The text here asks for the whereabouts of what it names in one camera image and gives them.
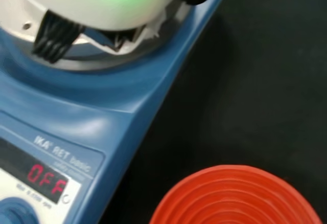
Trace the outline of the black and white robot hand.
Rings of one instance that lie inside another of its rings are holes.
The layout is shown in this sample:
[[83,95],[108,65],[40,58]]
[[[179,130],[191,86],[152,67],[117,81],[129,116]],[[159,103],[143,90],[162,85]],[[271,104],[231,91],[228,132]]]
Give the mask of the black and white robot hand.
[[129,55],[157,38],[172,4],[206,0],[1,0],[1,29],[26,43],[35,59],[55,64],[69,51],[94,47]]

